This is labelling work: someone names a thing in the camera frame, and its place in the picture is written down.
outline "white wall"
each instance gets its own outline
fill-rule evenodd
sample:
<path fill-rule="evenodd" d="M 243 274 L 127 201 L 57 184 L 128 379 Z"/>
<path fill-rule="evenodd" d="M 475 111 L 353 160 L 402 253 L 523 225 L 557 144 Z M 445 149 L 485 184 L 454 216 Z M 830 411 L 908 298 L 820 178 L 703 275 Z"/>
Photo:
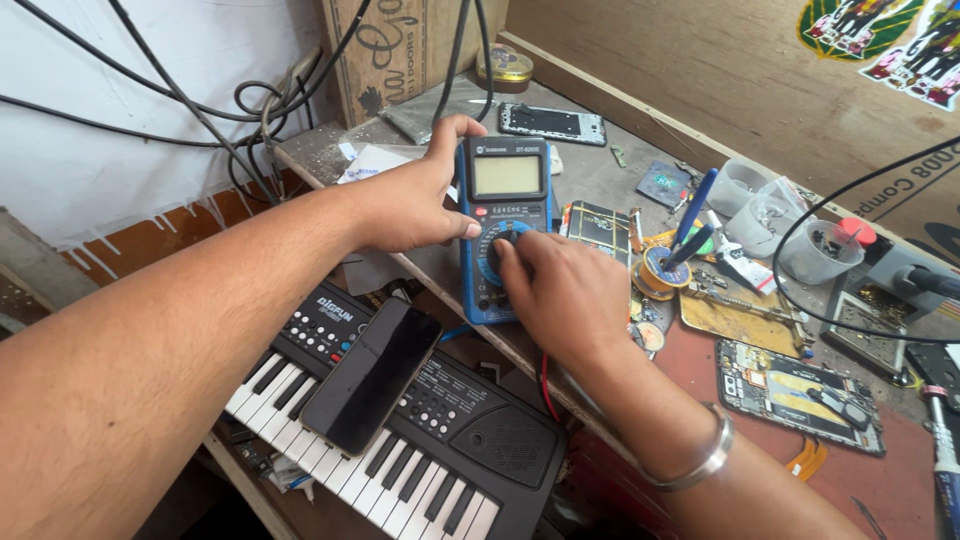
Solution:
<path fill-rule="evenodd" d="M 34 0 L 143 77 L 163 81 L 106 0 Z M 234 87 L 276 84 L 319 40 L 310 0 L 125 0 L 140 33 L 194 101 L 235 113 Z M 0 93 L 106 124 L 212 141 L 180 103 L 114 71 L 14 2 L 0 3 Z M 247 103 L 262 103 L 251 89 Z M 332 119 L 325 88 L 314 118 Z M 215 119 L 230 139 L 253 124 Z M 307 129 L 302 108 L 280 134 Z M 227 154 L 117 135 L 0 103 L 0 205 L 58 249 L 113 233 L 229 187 Z M 243 171 L 236 167 L 238 178 Z"/>

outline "plastic cup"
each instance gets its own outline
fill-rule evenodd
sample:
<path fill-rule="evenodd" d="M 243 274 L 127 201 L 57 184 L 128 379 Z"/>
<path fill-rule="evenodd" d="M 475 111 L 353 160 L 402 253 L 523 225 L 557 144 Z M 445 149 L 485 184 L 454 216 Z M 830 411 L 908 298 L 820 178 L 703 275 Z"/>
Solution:
<path fill-rule="evenodd" d="M 743 245 L 753 258 L 773 255 L 777 245 L 800 215 L 784 200 L 758 193 L 731 218 L 724 228 L 727 238 Z"/>
<path fill-rule="evenodd" d="M 728 217 L 736 215 L 757 192 L 777 179 L 759 163 L 733 158 L 723 164 L 707 194 L 707 204 Z"/>
<path fill-rule="evenodd" d="M 825 241 L 832 239 L 844 246 L 837 258 L 823 253 L 814 244 L 815 232 L 823 233 L 827 237 Z M 780 252 L 779 263 L 801 282 L 810 285 L 826 283 L 863 261 L 863 247 L 856 241 L 848 243 L 850 237 L 850 233 L 829 221 L 807 223 L 806 228 L 798 228 L 787 240 Z"/>

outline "bracelet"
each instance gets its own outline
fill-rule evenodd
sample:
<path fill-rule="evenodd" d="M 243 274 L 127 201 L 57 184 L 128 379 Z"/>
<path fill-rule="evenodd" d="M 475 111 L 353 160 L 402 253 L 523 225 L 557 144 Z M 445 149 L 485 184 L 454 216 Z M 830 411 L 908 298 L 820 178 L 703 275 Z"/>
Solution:
<path fill-rule="evenodd" d="M 653 484 L 653 486 L 657 488 L 657 491 L 674 492 L 693 487 L 700 483 L 701 480 L 720 470 L 724 463 L 727 462 L 727 456 L 730 455 L 730 448 L 733 446 L 733 436 L 736 435 L 736 430 L 733 428 L 733 419 L 727 414 L 727 411 L 718 404 L 712 402 L 700 403 L 717 416 L 717 423 L 720 425 L 720 436 L 717 437 L 717 442 L 713 445 L 713 450 L 710 452 L 710 455 L 707 456 L 707 459 L 701 463 L 700 466 L 675 479 L 661 482 L 650 476 L 649 473 L 643 470 L 643 467 L 639 467 L 640 475 Z"/>

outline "electronic keyboard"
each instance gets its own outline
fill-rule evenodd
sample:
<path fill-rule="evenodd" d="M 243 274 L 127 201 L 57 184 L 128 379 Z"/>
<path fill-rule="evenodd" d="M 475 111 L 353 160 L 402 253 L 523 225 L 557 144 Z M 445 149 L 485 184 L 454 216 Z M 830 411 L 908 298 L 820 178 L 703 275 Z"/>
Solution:
<path fill-rule="evenodd" d="M 371 317 L 322 282 L 226 411 L 393 538 L 530 538 L 564 460 L 566 430 L 441 352 L 363 456 L 345 457 L 300 424 L 300 410 Z"/>

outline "smartphone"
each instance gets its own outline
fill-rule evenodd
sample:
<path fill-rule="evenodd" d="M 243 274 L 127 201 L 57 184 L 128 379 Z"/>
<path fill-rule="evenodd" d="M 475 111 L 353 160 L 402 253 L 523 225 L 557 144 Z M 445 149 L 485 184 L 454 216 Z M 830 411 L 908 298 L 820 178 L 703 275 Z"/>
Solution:
<path fill-rule="evenodd" d="M 443 330 L 390 298 L 303 407 L 300 423 L 348 457 L 365 454 Z"/>
<path fill-rule="evenodd" d="M 533 135 L 607 145 L 603 116 L 591 112 L 545 109 L 522 103 L 504 103 L 500 109 L 500 131 L 506 134 Z"/>

